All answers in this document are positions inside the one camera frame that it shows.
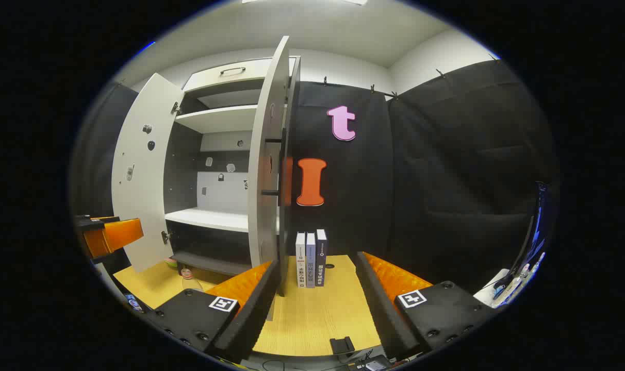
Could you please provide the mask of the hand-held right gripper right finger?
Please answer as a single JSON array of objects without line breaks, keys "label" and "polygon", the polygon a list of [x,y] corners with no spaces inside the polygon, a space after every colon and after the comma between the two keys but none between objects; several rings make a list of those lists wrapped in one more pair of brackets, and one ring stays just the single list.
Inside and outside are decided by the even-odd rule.
[{"label": "hand-held right gripper right finger", "polygon": [[354,264],[385,355],[428,355],[457,343],[492,319],[494,309],[458,284],[430,284],[364,251]]}]

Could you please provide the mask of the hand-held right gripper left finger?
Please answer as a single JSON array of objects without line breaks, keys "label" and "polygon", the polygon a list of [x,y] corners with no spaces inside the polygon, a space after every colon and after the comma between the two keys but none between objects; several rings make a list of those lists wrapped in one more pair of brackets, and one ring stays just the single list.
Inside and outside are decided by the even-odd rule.
[{"label": "hand-held right gripper left finger", "polygon": [[259,265],[202,293],[183,289],[146,322],[197,354],[239,364],[253,352],[281,282],[281,261]]}]

